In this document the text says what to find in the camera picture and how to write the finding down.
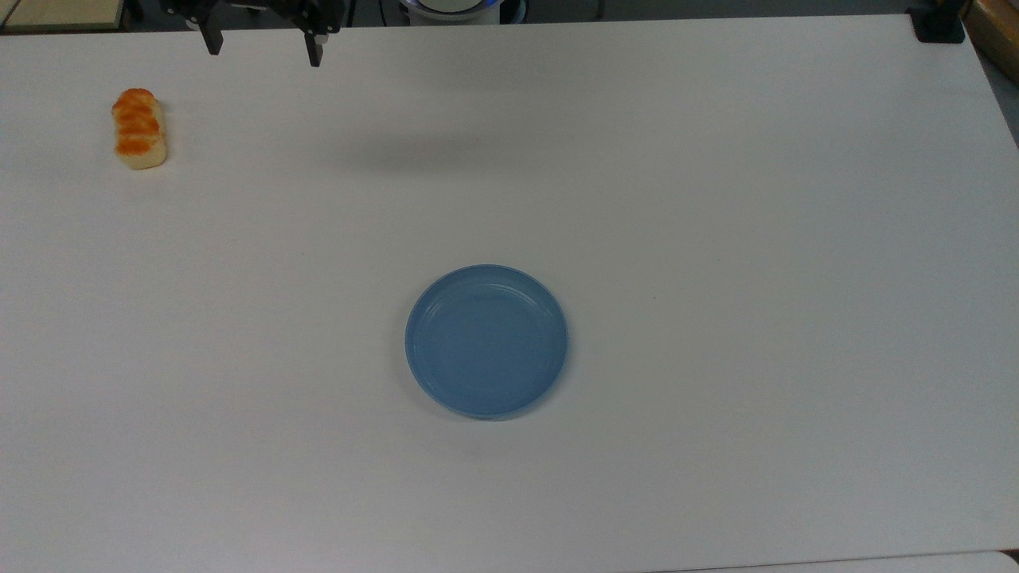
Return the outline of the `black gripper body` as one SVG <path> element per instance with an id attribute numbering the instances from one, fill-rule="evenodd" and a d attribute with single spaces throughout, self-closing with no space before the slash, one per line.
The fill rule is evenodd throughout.
<path id="1" fill-rule="evenodd" d="M 258 14 L 270 12 L 306 35 L 338 32 L 346 11 L 346 1 L 160 1 L 159 8 L 178 16 L 190 29 L 219 30 L 214 14 L 222 5 Z"/>

